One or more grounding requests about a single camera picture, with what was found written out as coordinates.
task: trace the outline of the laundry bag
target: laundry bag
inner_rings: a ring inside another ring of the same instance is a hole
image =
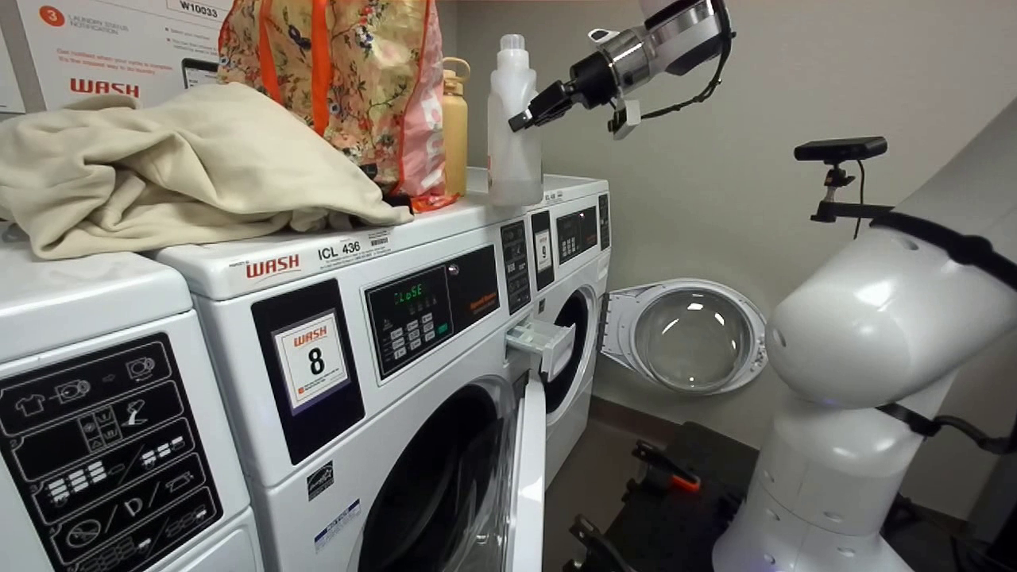
[[[439,211],[441,24],[436,0],[235,0],[220,69],[304,118],[387,199]]]

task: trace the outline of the number 8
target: number 8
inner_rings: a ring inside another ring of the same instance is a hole
[[[309,352],[309,363],[311,363],[311,374],[322,374],[322,372],[326,372],[322,346],[316,346],[316,350]]]

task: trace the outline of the folded cloth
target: folded cloth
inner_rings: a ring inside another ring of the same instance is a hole
[[[40,256],[345,230],[351,216],[409,220],[304,121],[238,81],[0,125],[0,220]]]

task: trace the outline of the wall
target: wall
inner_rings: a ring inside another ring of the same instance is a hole
[[[484,161],[484,99],[502,33],[529,36],[538,69],[555,78],[587,55],[590,24],[632,24],[620,0],[462,0],[454,39],[474,61],[472,158]],[[609,178],[613,285],[712,276],[774,308],[850,241],[850,223],[814,224],[822,167],[793,150],[814,138],[884,134],[868,197],[897,203],[927,180],[1014,96],[1014,0],[732,0],[737,46],[709,104],[647,125],[613,144],[608,111],[572,111],[543,130],[550,171]],[[659,78],[647,104],[692,96],[709,67]],[[1006,431],[1017,386],[1006,385],[1017,341],[966,370],[951,412]],[[761,446],[781,394],[776,374],[723,401],[674,401],[600,358],[598,394],[663,420],[701,420]],[[993,462],[955,434],[936,437],[907,492],[966,514]]]
[[[454,58],[459,50],[462,50],[462,42],[459,42],[459,17],[462,9],[459,9],[459,0],[439,0],[439,18],[441,18],[441,50],[448,55],[448,58]]]

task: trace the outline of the white washing machine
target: white washing machine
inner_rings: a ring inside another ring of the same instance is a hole
[[[259,572],[252,499],[177,274],[35,259],[0,230],[0,569]]]
[[[272,569],[541,569],[543,392],[507,355],[532,310],[520,213],[158,259],[217,350]]]
[[[587,425],[600,308],[609,268],[609,184],[543,178],[543,203],[529,211],[534,250],[534,320],[576,326],[568,363],[548,385],[548,482]]]

